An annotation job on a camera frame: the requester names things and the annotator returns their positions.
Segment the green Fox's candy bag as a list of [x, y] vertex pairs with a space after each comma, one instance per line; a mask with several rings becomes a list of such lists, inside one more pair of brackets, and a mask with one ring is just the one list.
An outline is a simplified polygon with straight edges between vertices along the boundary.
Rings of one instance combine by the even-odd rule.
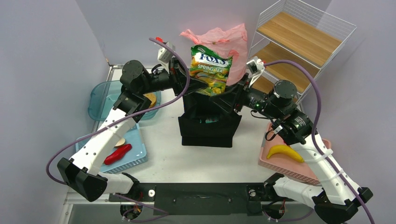
[[203, 45], [191, 47], [190, 76], [207, 84], [198, 92], [207, 96], [224, 93], [232, 63], [232, 57], [222, 58]]

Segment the black fabric grocery bag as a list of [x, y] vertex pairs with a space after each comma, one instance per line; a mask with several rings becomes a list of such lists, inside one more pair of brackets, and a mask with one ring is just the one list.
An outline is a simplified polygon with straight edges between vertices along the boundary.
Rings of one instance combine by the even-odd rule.
[[242, 116], [224, 112], [210, 97], [199, 93], [183, 96], [184, 113], [178, 117], [183, 146], [233, 146]]

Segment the pink plastic grocery bag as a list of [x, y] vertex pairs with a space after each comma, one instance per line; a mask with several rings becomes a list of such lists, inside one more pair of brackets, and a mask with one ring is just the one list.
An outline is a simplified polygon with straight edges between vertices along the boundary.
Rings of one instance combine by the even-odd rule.
[[242, 23], [229, 30], [214, 28], [203, 35], [196, 35], [190, 29], [180, 34], [190, 39], [195, 45], [203, 45], [216, 52], [222, 58], [232, 58], [232, 66], [226, 84], [237, 83], [245, 74], [248, 58], [248, 34]]

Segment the yellow banana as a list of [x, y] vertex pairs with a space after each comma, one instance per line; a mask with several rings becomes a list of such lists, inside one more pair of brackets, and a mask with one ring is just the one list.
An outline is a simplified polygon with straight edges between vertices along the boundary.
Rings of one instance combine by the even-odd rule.
[[271, 156], [273, 156], [275, 154], [283, 154], [283, 155], [286, 155], [286, 156], [292, 158], [296, 162], [304, 163], [304, 159], [302, 158], [302, 156], [299, 153], [297, 153], [294, 149], [292, 149], [290, 146], [287, 146], [287, 145], [272, 146], [269, 149], [269, 152], [268, 152], [266, 158], [269, 159]]

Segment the red chili pepper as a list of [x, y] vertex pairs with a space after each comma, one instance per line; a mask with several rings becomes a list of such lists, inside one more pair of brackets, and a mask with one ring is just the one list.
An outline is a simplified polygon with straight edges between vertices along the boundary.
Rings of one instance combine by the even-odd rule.
[[117, 148], [112, 154], [107, 156], [104, 160], [105, 165], [112, 165], [113, 163], [121, 160], [127, 152], [132, 149], [131, 144], [125, 144], [119, 148]]

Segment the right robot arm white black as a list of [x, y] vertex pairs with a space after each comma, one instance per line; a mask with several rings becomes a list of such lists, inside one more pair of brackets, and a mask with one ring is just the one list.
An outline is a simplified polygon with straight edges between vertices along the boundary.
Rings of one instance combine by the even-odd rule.
[[328, 224], [349, 221], [372, 197], [372, 191], [352, 181], [332, 156], [313, 122], [297, 109], [295, 85], [287, 80], [277, 81], [269, 93], [250, 88], [248, 83], [232, 85], [210, 100], [226, 112], [238, 112], [248, 107], [271, 122], [271, 133], [298, 153], [319, 185], [294, 181], [282, 174], [274, 174], [264, 183], [269, 200], [288, 198], [313, 208]]

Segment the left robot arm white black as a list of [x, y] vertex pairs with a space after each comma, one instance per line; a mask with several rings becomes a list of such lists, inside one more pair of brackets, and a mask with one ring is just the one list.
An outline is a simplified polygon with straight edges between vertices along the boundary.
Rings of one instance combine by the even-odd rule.
[[105, 193], [121, 193], [129, 201], [139, 196], [134, 177], [102, 173], [100, 167], [115, 144], [152, 110], [147, 93], [172, 89], [176, 97], [181, 97], [208, 87], [206, 82], [191, 77], [178, 59], [155, 73], [131, 60], [122, 67], [120, 83], [121, 93], [99, 130], [87, 135], [88, 142], [71, 158], [62, 158], [57, 164], [64, 182], [89, 202]]

